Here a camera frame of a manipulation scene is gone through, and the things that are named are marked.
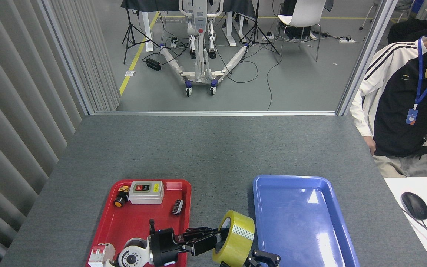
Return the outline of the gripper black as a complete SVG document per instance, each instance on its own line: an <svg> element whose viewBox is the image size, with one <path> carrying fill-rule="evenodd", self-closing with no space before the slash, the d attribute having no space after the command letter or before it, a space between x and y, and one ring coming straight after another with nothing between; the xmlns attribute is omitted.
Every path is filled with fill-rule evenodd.
<svg viewBox="0 0 427 267"><path fill-rule="evenodd" d="M224 244L228 228L195 227L187 228L179 235L180 245L175 239L173 228L150 230L149 246L152 254L152 265L161 267L178 261L178 254L189 251L192 256L198 256ZM280 256L262 250L253 250L251 257L247 257L244 267L261 267L265 263L268 267L279 267Z"/></svg>

